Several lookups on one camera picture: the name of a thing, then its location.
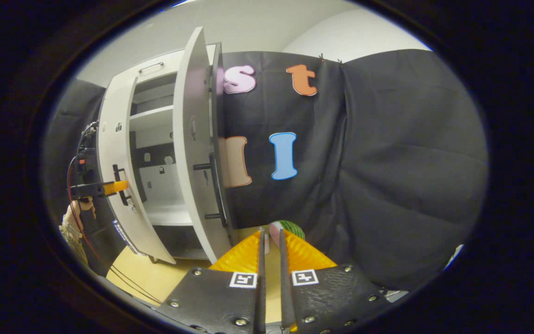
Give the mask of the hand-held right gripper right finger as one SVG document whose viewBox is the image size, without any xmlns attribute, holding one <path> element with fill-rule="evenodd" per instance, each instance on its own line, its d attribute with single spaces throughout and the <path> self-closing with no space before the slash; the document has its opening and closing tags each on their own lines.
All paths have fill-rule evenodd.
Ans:
<svg viewBox="0 0 534 334">
<path fill-rule="evenodd" d="M 279 231 L 281 325 L 291 334 L 348 334 L 390 302 L 353 264 L 335 264 L 305 240 Z"/>
</svg>

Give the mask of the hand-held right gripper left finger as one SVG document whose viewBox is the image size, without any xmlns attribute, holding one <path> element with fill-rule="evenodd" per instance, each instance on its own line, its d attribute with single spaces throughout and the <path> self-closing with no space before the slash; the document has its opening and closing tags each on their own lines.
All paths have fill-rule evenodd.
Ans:
<svg viewBox="0 0 534 334">
<path fill-rule="evenodd" d="M 265 243 L 259 228 L 210 268 L 191 268 L 158 313 L 206 334 L 264 334 Z"/>
</svg>

